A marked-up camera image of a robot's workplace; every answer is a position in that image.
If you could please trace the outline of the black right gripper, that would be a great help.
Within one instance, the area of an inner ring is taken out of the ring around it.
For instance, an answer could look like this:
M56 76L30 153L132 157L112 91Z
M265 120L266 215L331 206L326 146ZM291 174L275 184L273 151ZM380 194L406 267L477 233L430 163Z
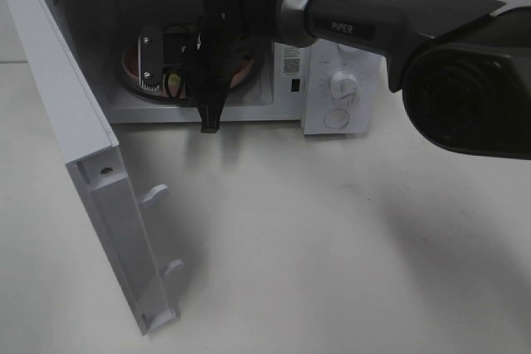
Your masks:
M191 101L198 109L224 105L241 54L256 38L278 37L278 0L202 0L204 16L185 50L184 76ZM142 28L138 39L139 87L163 88L163 31Z

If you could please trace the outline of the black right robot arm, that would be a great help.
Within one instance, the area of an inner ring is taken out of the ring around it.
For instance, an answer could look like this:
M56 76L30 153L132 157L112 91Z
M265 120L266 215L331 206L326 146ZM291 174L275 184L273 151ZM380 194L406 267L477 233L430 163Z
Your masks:
M202 0L190 34L147 27L139 83L170 72L215 133L231 80L255 40L307 47L324 39L383 56L419 133L445 150L530 156L530 10L497 0Z

